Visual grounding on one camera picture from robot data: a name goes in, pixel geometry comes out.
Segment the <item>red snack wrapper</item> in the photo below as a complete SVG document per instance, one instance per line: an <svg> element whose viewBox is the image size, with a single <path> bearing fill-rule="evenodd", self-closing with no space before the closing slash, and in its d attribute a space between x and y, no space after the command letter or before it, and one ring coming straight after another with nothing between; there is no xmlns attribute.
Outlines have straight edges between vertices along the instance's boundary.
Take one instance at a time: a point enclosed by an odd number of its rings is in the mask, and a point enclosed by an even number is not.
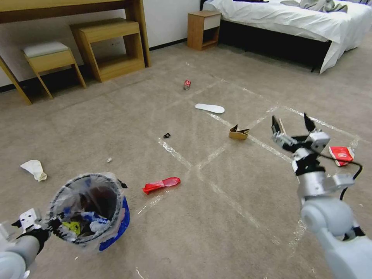
<svg viewBox="0 0 372 279"><path fill-rule="evenodd" d="M153 190L163 188L163 187L175 186L180 182L181 182L181 180L178 177L169 177L165 180L160 180L158 182L147 183L145 185L145 188L142 188L142 191L144 191L148 195L149 192L151 192Z"/></svg>
<svg viewBox="0 0 372 279"><path fill-rule="evenodd" d="M190 85L191 85L191 81L189 81L188 79L185 80L185 83L183 84L183 88L185 90L188 90L190 88Z"/></svg>
<svg viewBox="0 0 372 279"><path fill-rule="evenodd" d="M336 159L345 160L345 161L353 161L354 160L354 152L349 147L344 146L330 146L328 148L331 156L335 159L336 165L342 167L343 165L347 165L346 162L339 162Z"/></svg>

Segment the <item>baseboard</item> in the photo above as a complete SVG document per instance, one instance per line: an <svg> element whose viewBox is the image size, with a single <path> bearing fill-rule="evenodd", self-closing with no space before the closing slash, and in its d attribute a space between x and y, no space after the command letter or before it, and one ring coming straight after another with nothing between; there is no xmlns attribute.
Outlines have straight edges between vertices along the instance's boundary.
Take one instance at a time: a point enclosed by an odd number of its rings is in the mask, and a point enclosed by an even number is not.
<svg viewBox="0 0 372 279"><path fill-rule="evenodd" d="M165 48L165 47L169 47L171 45L176 45L176 44L179 44L179 43L183 43L183 42L186 42L187 41L187 38L183 38L183 39L180 39L180 40L177 40L177 41L173 41L173 42L169 42L169 43L165 43L165 44L162 44L162 45L158 45L158 46L153 46L153 47L150 47L149 50L157 50L157 49L160 49L160 48Z"/></svg>
<svg viewBox="0 0 372 279"><path fill-rule="evenodd" d="M160 49L160 48L165 48L165 47L168 47L168 46L171 46L171 45L176 45L178 43L183 43L183 42L186 42L186 41L187 41L187 38L184 38L184 39L180 39L180 40L177 40L177 41L172 41L172 42L169 42L169 43L158 45L158 46L155 46L155 47L153 46L153 47L150 47L150 51L151 50L157 50L157 49ZM86 71L84 71L84 65L79 66L79 68L80 68L81 72L86 72ZM65 71L66 70L59 71L59 72L54 72L54 73L51 73L51 74L46 74L46 75L43 76L43 79L44 78L46 78L46 79L56 79L56 80L62 79L63 75L65 75ZM23 86L28 86L30 84L34 84L34 83L37 83L37 82L38 82L38 79L36 77L34 77L34 78L31 78L31 79L26 79L24 81L21 81L20 84L23 87ZM8 84L8 85L0 86L0 93L10 91L10 90L13 90L15 88L16 87L14 86L14 84Z"/></svg>

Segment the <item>white tissue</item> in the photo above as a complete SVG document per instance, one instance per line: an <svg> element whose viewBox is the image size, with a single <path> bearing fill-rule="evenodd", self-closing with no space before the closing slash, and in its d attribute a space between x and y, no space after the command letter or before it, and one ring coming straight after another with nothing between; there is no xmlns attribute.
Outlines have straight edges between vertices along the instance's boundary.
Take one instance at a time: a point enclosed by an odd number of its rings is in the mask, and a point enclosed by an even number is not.
<svg viewBox="0 0 372 279"><path fill-rule="evenodd" d="M47 174L43 171L43 167L41 166L41 162L39 160L30 160L21 165L22 169L25 169L30 174L34 175L35 180L42 181L47 179Z"/></svg>

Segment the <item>stool leg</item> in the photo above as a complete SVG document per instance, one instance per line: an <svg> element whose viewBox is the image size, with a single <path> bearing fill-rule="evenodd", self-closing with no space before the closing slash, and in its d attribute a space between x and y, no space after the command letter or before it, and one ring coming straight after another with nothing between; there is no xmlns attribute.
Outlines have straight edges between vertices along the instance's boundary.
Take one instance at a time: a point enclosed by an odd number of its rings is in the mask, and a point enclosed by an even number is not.
<svg viewBox="0 0 372 279"><path fill-rule="evenodd" d="M75 69L76 74L77 74L77 78L79 79L81 85L84 87L84 89L86 89L85 81L84 81L84 79L83 79L83 76L82 76L81 73L80 73L80 70L79 70L78 65L76 64L75 57L72 55L72 51L71 51L71 49L69 49L69 50L70 50L71 58L72 58L72 60L74 61L74 63L73 63L71 66Z"/></svg>
<svg viewBox="0 0 372 279"><path fill-rule="evenodd" d="M76 64L76 62L75 62L74 64L72 64L72 67L75 68L75 71L76 71L76 74L77 74L77 78L79 79L81 85L86 89L85 81L84 81L84 79L83 79L83 76L82 76L81 73L80 73L79 67L78 67L78 65Z"/></svg>
<svg viewBox="0 0 372 279"><path fill-rule="evenodd" d="M26 58L28 64L30 65L31 69L34 71L35 75L38 77L38 79L39 79L41 85L44 87L45 91L46 91L47 94L49 95L49 97L50 97L51 99L54 99L53 96L51 95L51 93L49 92L48 88L46 87L45 83L44 83L43 80L41 79L39 73L36 71L36 69L33 67L31 61L28 59L27 55L26 55L25 53L23 53L23 54L24 54L24 57Z"/></svg>
<svg viewBox="0 0 372 279"><path fill-rule="evenodd" d="M41 85L44 87L45 91L47 92L47 94L49 95L49 97L51 99L54 99L54 97L51 95L51 93L49 92L48 88L46 87L45 83L43 82L43 80L41 79L41 76L39 75L38 72L35 72L36 76L38 77L38 79L40 80L40 83Z"/></svg>

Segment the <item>wooden stool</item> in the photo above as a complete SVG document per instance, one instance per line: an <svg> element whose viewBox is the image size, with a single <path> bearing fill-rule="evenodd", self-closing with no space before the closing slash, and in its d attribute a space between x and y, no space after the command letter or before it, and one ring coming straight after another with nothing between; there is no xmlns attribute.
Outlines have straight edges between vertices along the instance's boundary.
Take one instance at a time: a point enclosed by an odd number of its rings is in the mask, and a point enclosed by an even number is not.
<svg viewBox="0 0 372 279"><path fill-rule="evenodd" d="M75 68L81 85L86 88L85 81L79 71L74 56L70 48L64 44L59 42L42 43L26 47L23 53L50 98L53 99L53 96L41 79L40 72L70 65Z"/></svg>
<svg viewBox="0 0 372 279"><path fill-rule="evenodd" d="M86 64L100 82L145 67L138 22L122 18L71 25L76 44ZM125 55L96 61L91 43L123 37Z"/></svg>

